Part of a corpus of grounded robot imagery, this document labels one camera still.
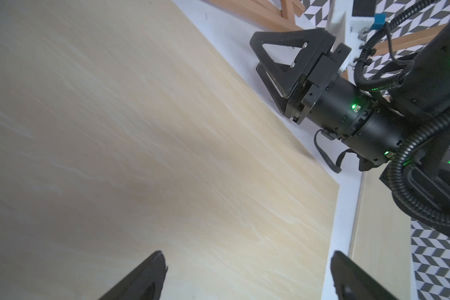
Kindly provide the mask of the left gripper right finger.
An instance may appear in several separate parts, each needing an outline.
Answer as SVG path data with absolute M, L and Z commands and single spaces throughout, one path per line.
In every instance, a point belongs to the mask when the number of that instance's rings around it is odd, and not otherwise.
M 330 267 L 339 300 L 397 300 L 341 251 L 334 252 Z

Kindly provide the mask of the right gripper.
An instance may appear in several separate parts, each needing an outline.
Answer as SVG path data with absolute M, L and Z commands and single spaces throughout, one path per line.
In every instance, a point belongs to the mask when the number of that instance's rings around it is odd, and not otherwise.
M 335 41 L 321 28 L 252 35 L 249 44 L 259 60 L 259 77 L 278 111 L 297 124 L 306 118 L 316 125 L 353 122 L 353 85 L 338 72 L 351 49 L 341 43 L 328 52 Z

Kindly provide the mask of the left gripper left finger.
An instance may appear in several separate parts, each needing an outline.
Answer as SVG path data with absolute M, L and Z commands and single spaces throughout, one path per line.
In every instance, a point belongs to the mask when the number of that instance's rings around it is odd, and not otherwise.
M 168 267 L 162 251 L 155 251 L 100 300 L 159 300 Z

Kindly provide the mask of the wooden easel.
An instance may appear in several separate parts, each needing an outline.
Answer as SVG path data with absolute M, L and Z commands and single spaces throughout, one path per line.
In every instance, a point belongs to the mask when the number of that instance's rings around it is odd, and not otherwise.
M 334 1 L 294 2 L 295 20 L 283 16 L 281 1 L 209 1 L 220 10 L 242 18 L 260 31 L 287 32 L 326 28 Z M 450 23 L 450 1 L 438 1 L 392 30 L 393 50 L 414 50 L 424 46 Z

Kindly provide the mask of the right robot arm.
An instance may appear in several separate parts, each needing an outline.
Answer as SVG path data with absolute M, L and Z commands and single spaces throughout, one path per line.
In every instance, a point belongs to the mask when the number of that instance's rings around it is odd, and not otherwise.
M 381 181 L 401 211 L 450 238 L 450 23 L 421 51 L 365 69 L 395 28 L 431 6 L 417 1 L 390 21 L 375 1 L 332 1 L 325 28 L 256 32 L 257 73 L 279 112 L 340 140 L 359 170 Z

